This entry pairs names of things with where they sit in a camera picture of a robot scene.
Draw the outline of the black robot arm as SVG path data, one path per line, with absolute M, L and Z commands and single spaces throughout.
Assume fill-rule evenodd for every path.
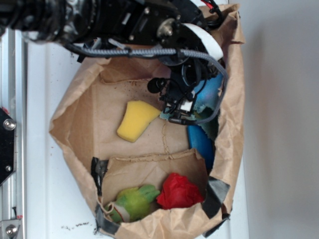
M 189 0 L 3 0 L 0 30 L 87 57 L 159 59 L 195 86 L 221 72 L 201 10 Z

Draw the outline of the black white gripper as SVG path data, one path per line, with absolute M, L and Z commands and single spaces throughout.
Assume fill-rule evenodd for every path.
M 217 41 L 204 29 L 169 18 L 157 28 L 157 39 L 162 49 L 190 50 L 207 54 L 219 62 L 223 52 Z M 157 78 L 157 87 L 196 87 L 202 80 L 217 76 L 216 64 L 185 53 L 163 56 L 160 61 L 171 70 L 170 77 Z

